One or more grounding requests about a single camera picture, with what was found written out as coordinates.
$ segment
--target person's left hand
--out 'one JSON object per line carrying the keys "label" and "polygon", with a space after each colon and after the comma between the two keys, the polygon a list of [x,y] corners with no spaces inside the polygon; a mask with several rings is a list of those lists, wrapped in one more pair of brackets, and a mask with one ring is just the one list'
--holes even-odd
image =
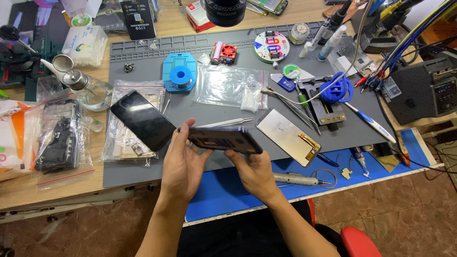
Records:
{"label": "person's left hand", "polygon": [[187,137],[194,118],[186,120],[173,133],[164,161],[161,191],[169,198],[190,202],[202,180],[203,168],[213,150],[199,154],[200,148],[192,145]]}

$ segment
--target green solder wick roll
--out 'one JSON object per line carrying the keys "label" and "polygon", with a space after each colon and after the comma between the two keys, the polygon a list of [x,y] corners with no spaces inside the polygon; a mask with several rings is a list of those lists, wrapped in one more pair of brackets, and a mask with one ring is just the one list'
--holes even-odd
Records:
{"label": "green solder wick roll", "polygon": [[300,75],[300,69],[295,64],[287,64],[282,69],[282,74],[288,79],[296,79]]}

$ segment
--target tiled floor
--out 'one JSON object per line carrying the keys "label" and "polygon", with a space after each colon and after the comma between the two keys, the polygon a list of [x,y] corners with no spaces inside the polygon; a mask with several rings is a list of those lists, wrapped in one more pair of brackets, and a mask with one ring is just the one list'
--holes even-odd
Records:
{"label": "tiled floor", "polygon": [[[427,171],[432,178],[435,171]],[[134,256],[158,190],[109,206],[0,225],[0,245],[16,256]],[[456,256],[457,192],[447,174],[424,172],[314,198],[316,221],[365,232],[383,256]]]}

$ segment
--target person's right hand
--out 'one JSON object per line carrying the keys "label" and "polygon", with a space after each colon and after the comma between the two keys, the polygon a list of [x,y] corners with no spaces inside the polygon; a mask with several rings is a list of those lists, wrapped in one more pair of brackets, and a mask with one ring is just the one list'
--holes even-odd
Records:
{"label": "person's right hand", "polygon": [[259,155],[246,155],[247,163],[232,149],[226,150],[224,154],[235,164],[246,190],[265,205],[268,206],[278,197],[283,196],[276,186],[270,156],[266,151]]}

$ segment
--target blue repair mat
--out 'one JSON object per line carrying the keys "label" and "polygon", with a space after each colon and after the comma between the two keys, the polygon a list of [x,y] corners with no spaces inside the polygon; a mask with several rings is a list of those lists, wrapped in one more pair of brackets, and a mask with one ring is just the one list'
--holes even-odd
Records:
{"label": "blue repair mat", "polygon": [[[409,152],[410,158],[420,164],[429,166],[430,163],[422,151],[413,132],[411,130],[407,130],[403,131],[401,135]],[[349,158],[351,156],[349,149],[326,152],[325,156],[332,160],[336,160],[338,154],[340,155],[338,158],[340,169],[342,170],[343,168],[347,168]],[[364,153],[364,156],[371,179],[363,176],[362,166],[356,160],[351,162],[351,169],[353,173],[351,174],[351,178],[349,180],[345,179],[339,173],[337,168],[324,163],[318,158],[315,158],[307,168],[303,168],[292,158],[272,161],[271,164],[274,172],[298,172],[305,176],[311,176],[311,173],[317,169],[329,169],[333,171],[338,178],[336,187],[332,189],[321,186],[302,186],[277,183],[278,187],[287,199],[294,199],[328,190],[334,190],[422,168],[413,163],[411,163],[411,167],[406,167],[400,163],[391,173],[389,173],[373,156],[371,156],[371,154]],[[328,182],[335,181],[333,175],[327,171],[319,171],[318,179]],[[245,190],[240,181],[238,172],[234,167],[207,171],[203,173],[200,187],[194,198],[189,203],[186,213],[186,221],[200,220],[243,209],[250,209],[261,205],[263,205],[261,201]]]}

